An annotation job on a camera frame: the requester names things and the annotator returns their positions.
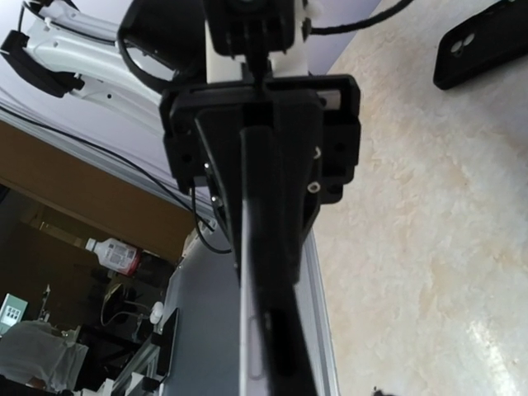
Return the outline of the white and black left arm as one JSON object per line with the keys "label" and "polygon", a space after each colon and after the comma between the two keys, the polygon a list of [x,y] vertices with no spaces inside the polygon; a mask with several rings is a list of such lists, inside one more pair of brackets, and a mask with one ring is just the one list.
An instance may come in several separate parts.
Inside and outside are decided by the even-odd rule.
{"label": "white and black left arm", "polygon": [[25,1],[31,27],[1,55],[52,97],[86,98],[163,141],[178,189],[206,186],[238,265],[259,285],[299,280],[321,205],[359,160],[361,92],[314,75],[314,1],[134,1],[119,25],[70,1]]}

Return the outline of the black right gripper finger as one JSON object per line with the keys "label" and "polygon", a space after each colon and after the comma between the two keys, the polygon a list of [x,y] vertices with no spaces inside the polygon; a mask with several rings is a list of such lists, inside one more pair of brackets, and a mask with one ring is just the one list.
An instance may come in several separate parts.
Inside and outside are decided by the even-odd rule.
{"label": "black right gripper finger", "polygon": [[382,389],[379,387],[373,388],[373,396],[398,396],[395,392],[388,391],[387,389]]}

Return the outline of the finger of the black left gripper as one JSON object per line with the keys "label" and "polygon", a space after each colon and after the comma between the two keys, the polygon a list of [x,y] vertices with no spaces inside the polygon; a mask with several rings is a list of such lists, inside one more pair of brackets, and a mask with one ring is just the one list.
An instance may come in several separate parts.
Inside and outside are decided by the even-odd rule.
{"label": "finger of the black left gripper", "polygon": [[291,281],[300,278],[302,247],[318,213],[316,148],[321,144],[322,105],[317,98],[285,98],[276,107],[274,137],[279,150],[280,206],[284,210],[286,251]]}
{"label": "finger of the black left gripper", "polygon": [[246,105],[233,105],[211,107],[200,111],[196,116],[199,139],[212,167],[208,186],[222,201],[216,212],[237,264],[246,262],[243,193],[247,157],[247,113]]}

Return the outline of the grey-edged black smartphone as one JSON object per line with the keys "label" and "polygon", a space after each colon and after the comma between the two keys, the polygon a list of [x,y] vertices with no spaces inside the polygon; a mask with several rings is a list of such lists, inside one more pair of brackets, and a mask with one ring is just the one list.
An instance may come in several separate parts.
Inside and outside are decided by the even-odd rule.
{"label": "grey-edged black smartphone", "polygon": [[264,309],[259,299],[257,276],[265,262],[259,204],[244,198],[242,204],[240,274],[240,367],[241,395],[270,395],[269,362],[265,348]]}

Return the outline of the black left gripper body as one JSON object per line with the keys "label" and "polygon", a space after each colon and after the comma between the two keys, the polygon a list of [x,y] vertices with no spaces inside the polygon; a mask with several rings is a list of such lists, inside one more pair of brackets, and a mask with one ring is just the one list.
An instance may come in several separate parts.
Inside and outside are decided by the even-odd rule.
{"label": "black left gripper body", "polygon": [[163,143],[177,188],[238,187],[243,157],[291,195],[328,205],[354,178],[361,90],[346,74],[186,85],[162,94]]}

